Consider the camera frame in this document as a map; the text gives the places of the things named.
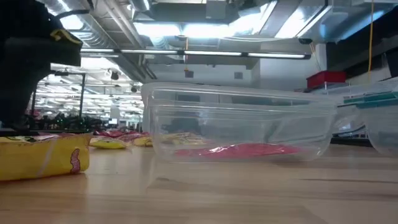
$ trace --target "fluorescent light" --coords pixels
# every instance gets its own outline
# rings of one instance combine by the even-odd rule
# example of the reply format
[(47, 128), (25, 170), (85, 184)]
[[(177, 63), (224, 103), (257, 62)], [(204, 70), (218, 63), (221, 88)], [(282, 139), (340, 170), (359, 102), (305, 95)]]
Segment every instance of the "fluorescent light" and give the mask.
[(82, 54), (82, 56), (83, 57), (113, 57), (113, 58), (116, 58), (116, 57), (119, 57), (119, 55), (111, 55), (111, 54), (99, 54), (99, 55), (95, 55), (95, 54), (89, 54), (89, 55), (86, 55), (86, 54)]
[(300, 54), (270, 54), (270, 53), (248, 53), (248, 57), (261, 57), (261, 58), (291, 58), (300, 59), (304, 58), (305, 55)]
[(187, 55), (223, 55), (223, 56), (241, 56), (241, 52), (209, 52), (209, 51), (200, 51), (200, 50), (186, 50), (185, 54)]
[(113, 49), (81, 49), (80, 52), (82, 53), (113, 53)]
[(226, 24), (188, 24), (182, 34), (193, 38), (222, 38), (233, 35)]
[(122, 53), (176, 55), (176, 50), (121, 50)]
[(79, 30), (83, 28), (84, 23), (76, 15), (70, 15), (60, 19), (63, 28), (67, 30)]
[(308, 25), (304, 27), (298, 34), (297, 37), (303, 36), (311, 27), (313, 27), (328, 11), (332, 9), (332, 6), (326, 7), (321, 13), (319, 13)]
[(180, 28), (175, 24), (146, 24), (135, 22), (137, 32), (148, 37), (165, 37), (180, 35)]
[[(68, 5), (62, 1), (62, 0), (58, 0), (58, 3), (62, 5), (62, 7), (65, 9), (65, 11), (71, 11), (71, 9), (68, 7)], [(53, 15), (57, 15), (53, 10), (47, 8), (48, 12), (53, 14)], [(83, 28), (84, 24), (82, 23), (82, 21), (79, 19), (78, 16), (76, 15), (70, 15), (67, 17), (63, 17), (60, 19), (63, 28), (65, 29), (74, 29), (74, 30), (78, 30)]]
[(86, 84), (85, 86), (100, 86), (100, 87), (120, 87), (119, 85), (112, 84)]
[(116, 70), (119, 70), (119, 65), (116, 65), (115, 63), (113, 63), (103, 57), (101, 57), (101, 58), (82, 57), (80, 67), (82, 67), (82, 68), (102, 68), (102, 69), (115, 68)]
[(261, 17), (259, 23), (253, 27), (252, 34), (257, 34), (257, 33), (261, 32), (262, 28), (268, 21), (268, 18), (271, 15), (271, 13), (273, 12), (277, 3), (278, 3), (278, 1), (272, 1), (269, 4), (265, 4), (260, 7), (260, 10), (262, 12), (262, 17)]
[(293, 38), (321, 11), (323, 6), (313, 6), (312, 0), (303, 0), (280, 28), (275, 38)]
[(44, 82), (44, 83), (39, 82), (38, 85), (70, 86), (70, 84), (68, 84), (68, 83), (46, 83), (46, 82)]
[[(81, 88), (81, 83), (42, 83), (39, 82), (38, 85), (53, 85), (53, 86), (73, 86), (77, 88)], [(118, 84), (85, 84), (85, 86), (100, 86), (100, 87), (121, 87)]]

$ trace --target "cable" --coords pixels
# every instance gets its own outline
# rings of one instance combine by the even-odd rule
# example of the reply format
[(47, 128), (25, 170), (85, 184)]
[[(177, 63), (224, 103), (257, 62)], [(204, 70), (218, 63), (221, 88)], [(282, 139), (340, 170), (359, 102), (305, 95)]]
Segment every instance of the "cable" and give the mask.
[(310, 44), (310, 48), (311, 48), (311, 52), (312, 52), (313, 56), (315, 57), (315, 60), (317, 61), (317, 65), (318, 65), (318, 69), (319, 69), (318, 72), (320, 72), (320, 71), (322, 71), (322, 69), (321, 69), (321, 66), (319, 64), (318, 57), (316, 55), (316, 51), (315, 51), (315, 47), (313, 46), (313, 43)]
[(368, 83), (371, 82), (371, 69), (372, 69), (373, 12), (374, 12), (374, 0), (372, 0), (372, 8), (371, 8), (371, 31), (370, 31), (370, 37), (369, 37)]

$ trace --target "red box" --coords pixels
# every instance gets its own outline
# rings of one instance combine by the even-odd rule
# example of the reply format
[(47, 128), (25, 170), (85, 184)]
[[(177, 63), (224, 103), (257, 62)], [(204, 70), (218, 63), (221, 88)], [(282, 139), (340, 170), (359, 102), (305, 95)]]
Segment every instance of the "red box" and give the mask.
[(346, 82), (345, 72), (329, 72), (322, 71), (307, 78), (307, 88), (313, 88), (319, 85), (324, 85), (325, 82), (329, 83), (344, 83)]

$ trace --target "yellow object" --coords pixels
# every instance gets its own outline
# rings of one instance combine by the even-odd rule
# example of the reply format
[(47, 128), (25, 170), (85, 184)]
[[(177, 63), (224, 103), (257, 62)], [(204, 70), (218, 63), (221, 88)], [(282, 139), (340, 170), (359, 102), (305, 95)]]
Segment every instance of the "yellow object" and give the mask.
[(140, 147), (152, 147), (152, 138), (150, 136), (136, 138), (133, 144)]
[(372, 70), (372, 46), (373, 46), (373, 12), (374, 12), (374, 0), (371, 5), (371, 31), (369, 34), (369, 66), (368, 66), (368, 82), (371, 82), (371, 70)]
[(0, 138), (0, 180), (31, 179), (87, 170), (92, 134)]
[(90, 146), (100, 149), (125, 149), (127, 144), (124, 141), (109, 137), (97, 137), (91, 140)]

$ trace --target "red object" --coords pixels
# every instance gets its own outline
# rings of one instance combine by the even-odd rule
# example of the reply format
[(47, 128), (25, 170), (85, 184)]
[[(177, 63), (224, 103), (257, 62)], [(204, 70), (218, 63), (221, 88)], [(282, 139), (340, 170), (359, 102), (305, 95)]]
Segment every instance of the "red object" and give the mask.
[(121, 131), (102, 131), (102, 132), (98, 132), (95, 131), (95, 134), (98, 136), (106, 136), (106, 137), (110, 137), (110, 138), (118, 138), (120, 136), (123, 136), (125, 134), (139, 134), (136, 131), (129, 131), (128, 133), (124, 133)]
[(322, 71), (318, 72), (315, 75), (307, 78), (307, 87), (313, 88), (316, 86), (324, 85), (325, 82), (331, 83), (344, 83), (346, 81), (346, 73), (345, 72), (329, 72)]
[(247, 143), (220, 146), (211, 149), (181, 149), (175, 151), (176, 156), (204, 157), (209, 159), (249, 159), (260, 156), (293, 154), (300, 149), (292, 146), (276, 144)]

